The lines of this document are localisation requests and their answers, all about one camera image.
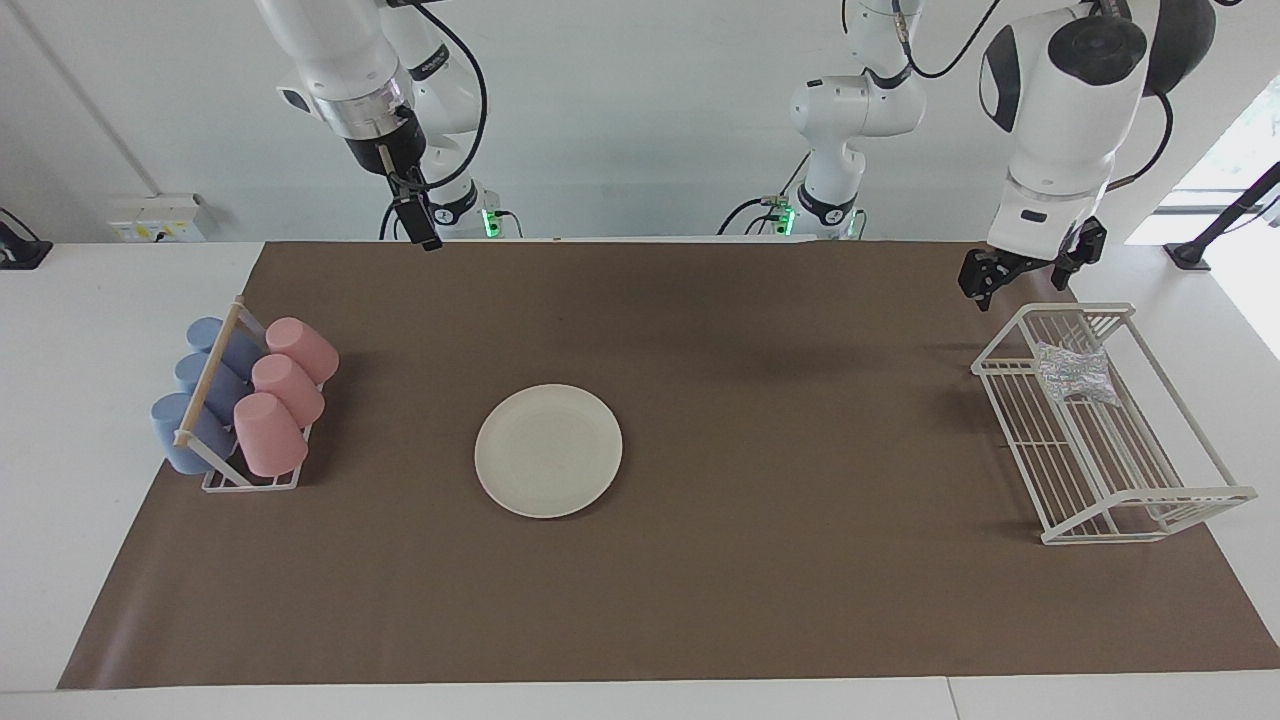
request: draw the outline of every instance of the white plate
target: white plate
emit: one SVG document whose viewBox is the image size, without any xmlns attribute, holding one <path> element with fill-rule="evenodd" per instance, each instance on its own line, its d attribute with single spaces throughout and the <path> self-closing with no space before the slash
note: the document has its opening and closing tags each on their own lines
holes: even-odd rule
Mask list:
<svg viewBox="0 0 1280 720">
<path fill-rule="evenodd" d="M 476 437 L 476 475 L 498 505 L 561 518 L 604 495 L 622 464 L 609 406 L 572 386 L 536 386 L 503 400 Z"/>
</svg>

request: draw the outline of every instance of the pink cup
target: pink cup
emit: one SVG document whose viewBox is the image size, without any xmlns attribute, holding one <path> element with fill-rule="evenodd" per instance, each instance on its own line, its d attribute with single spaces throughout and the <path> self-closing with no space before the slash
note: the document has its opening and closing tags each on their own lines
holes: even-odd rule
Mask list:
<svg viewBox="0 0 1280 720">
<path fill-rule="evenodd" d="M 288 355 L 320 384 L 338 372 L 338 351 L 320 337 L 311 325 L 297 318 L 280 318 L 266 328 L 266 346 L 271 352 Z"/>
<path fill-rule="evenodd" d="M 307 459 L 307 441 L 293 415 L 268 392 L 255 392 L 236 404 L 236 437 L 250 471 L 260 478 L 292 473 Z"/>
<path fill-rule="evenodd" d="M 324 413 L 324 396 L 311 377 L 288 355 L 268 355 L 253 364 L 253 389 L 280 398 L 289 415 L 305 428 Z"/>
</svg>

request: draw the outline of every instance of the brown tabletop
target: brown tabletop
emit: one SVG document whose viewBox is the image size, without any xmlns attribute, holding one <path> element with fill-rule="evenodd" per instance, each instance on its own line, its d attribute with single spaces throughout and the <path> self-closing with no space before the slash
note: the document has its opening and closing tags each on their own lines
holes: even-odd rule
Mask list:
<svg viewBox="0 0 1280 720">
<path fill-rule="evenodd" d="M 60 687 L 1280 666 L 1203 528 L 1038 542 L 968 366 L 1065 297 L 1028 278 L 978 313 L 965 250 L 269 245 L 250 309 L 343 354 L 302 484 L 161 468 Z M 553 382 L 613 409 L 623 462 L 529 520 L 474 442 Z"/>
</svg>

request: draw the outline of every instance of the dish rack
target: dish rack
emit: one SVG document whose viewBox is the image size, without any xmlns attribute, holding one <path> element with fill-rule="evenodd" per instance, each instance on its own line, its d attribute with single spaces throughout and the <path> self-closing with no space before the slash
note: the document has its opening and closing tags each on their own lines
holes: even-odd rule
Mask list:
<svg viewBox="0 0 1280 720">
<path fill-rule="evenodd" d="M 1044 532 L 1044 544 L 1153 542 L 1257 497 L 1239 487 L 1133 324 L 1128 304 L 1021 307 L 973 364 Z M 1108 369 L 1120 404 L 1055 400 L 1039 373 L 1041 342 L 1097 352 L 1126 331 L 1220 474 L 1187 486 L 1129 388 Z M 1005 356 L 1012 351 L 1014 356 Z"/>
<path fill-rule="evenodd" d="M 232 333 L 236 329 L 243 329 L 255 343 L 262 350 L 266 350 L 266 331 L 262 324 L 257 322 L 257 318 L 244 307 L 244 297 L 237 295 L 236 300 L 232 302 L 230 310 L 227 311 L 227 318 L 223 320 L 223 328 L 219 331 L 218 337 L 214 340 L 214 346 L 209 350 L 209 360 L 205 361 L 205 368 L 200 373 L 200 379 L 196 382 L 196 389 L 191 393 L 191 402 L 187 404 L 187 413 L 182 416 L 182 424 L 173 433 L 173 445 L 175 447 L 187 447 L 192 452 L 202 457 L 214 469 L 205 473 L 204 480 L 201 482 L 201 489 L 205 492 L 262 492 L 262 491 L 276 491 L 276 489 L 293 489 L 298 487 L 298 478 L 302 475 L 302 465 L 298 465 L 292 473 L 287 475 L 278 475 L 275 478 L 259 478 L 246 469 L 241 471 L 233 466 L 228 460 L 223 460 L 214 452 L 200 437 L 196 436 L 196 419 L 200 416 L 200 410 L 205 405 L 205 398 L 209 396 L 209 388 L 214 382 L 214 372 L 218 364 L 223 360 L 223 354 L 227 352 L 227 345 L 232 340 Z M 324 391 L 324 383 L 320 383 L 319 389 Z M 311 442 L 311 427 L 307 425 L 302 428 L 302 439 Z M 236 428 L 229 428 L 232 433 Z M 243 464 L 243 459 L 237 459 L 237 451 L 239 450 L 239 443 L 232 448 L 232 457 L 229 460 L 238 460 L 238 464 Z"/>
</svg>

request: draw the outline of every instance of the wall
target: wall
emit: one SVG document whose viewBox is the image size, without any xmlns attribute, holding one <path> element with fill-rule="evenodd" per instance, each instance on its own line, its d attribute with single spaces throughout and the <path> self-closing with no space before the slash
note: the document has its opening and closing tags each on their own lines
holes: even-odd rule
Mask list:
<svg viewBox="0 0 1280 720">
<path fill-rule="evenodd" d="M 776 191 L 804 152 L 786 115 L 792 88 L 855 70 L 838 5 L 442 4 L 438 12 L 471 42 L 493 91 L 476 177 L 502 193 L 531 234 L 710 233 L 740 200 Z M 869 237 L 984 234 L 1009 142 L 977 102 L 980 50 L 1004 22 L 1057 5 L 1004 4 L 960 68 L 929 83 L 929 114 L 916 133 L 863 143 Z M 920 64 L 950 59 L 984 6 L 929 5 L 916 40 Z M 145 174 L 165 192 L 205 199 L 220 240 L 376 232 L 385 190 L 324 126 L 274 97 L 291 64 L 250 0 L 0 1 L 6 164 L 12 146 L 27 147 L 99 213 L 106 196 L 146 186 L 12 22 L 14 8 L 87 88 Z M 1270 9 L 1261 0 L 1219 9 L 1219 42 L 1172 96 L 1178 132 L 1166 159 L 1108 199 L 1103 219 L 1116 236 L 1137 227 L 1280 70 Z M 1146 160 L 1160 126 L 1158 106 L 1144 102 L 1121 169 Z M 54 200 L 26 197 L 28 213 L 58 214 Z M 86 228 L 77 237 L 100 233 Z"/>
</svg>

